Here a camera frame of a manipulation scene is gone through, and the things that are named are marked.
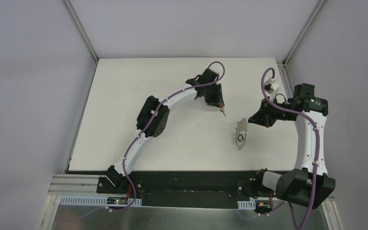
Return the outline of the key with red tag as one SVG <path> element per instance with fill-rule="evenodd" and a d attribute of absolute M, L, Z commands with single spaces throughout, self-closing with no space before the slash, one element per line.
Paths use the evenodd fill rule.
<path fill-rule="evenodd" d="M 226 117 L 226 114 L 225 114 L 225 108 L 223 106 L 221 106 L 219 108 L 219 110 L 222 112 L 222 114 Z"/>

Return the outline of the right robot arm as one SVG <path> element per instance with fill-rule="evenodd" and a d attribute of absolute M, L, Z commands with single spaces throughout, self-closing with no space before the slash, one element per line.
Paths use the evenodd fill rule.
<path fill-rule="evenodd" d="M 278 86 L 263 84 L 263 90 L 270 96 L 261 101 L 259 110 L 248 123 L 272 127 L 277 120 L 293 121 L 298 134 L 298 149 L 293 170 L 285 174 L 260 170 L 253 183 L 253 191 L 258 196 L 273 191 L 278 199 L 304 207 L 312 204 L 316 209 L 334 191 L 335 179 L 328 176 L 323 153 L 328 101 L 316 97 L 314 89 L 311 84 L 298 84 L 291 98 L 278 103 Z"/>

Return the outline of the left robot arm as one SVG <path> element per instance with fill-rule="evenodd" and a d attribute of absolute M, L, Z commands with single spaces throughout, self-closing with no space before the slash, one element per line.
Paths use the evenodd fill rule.
<path fill-rule="evenodd" d="M 219 74 L 208 67 L 202 74 L 187 79 L 181 89 L 171 95 L 163 98 L 151 95 L 146 99 L 137 116 L 136 131 L 131 143 L 105 174 L 108 186 L 114 193 L 121 194 L 126 190 L 128 176 L 140 156 L 140 149 L 147 141 L 162 134 L 170 111 L 180 103 L 204 98 L 208 106 L 224 110 L 222 85 L 219 83 L 224 74 Z"/>

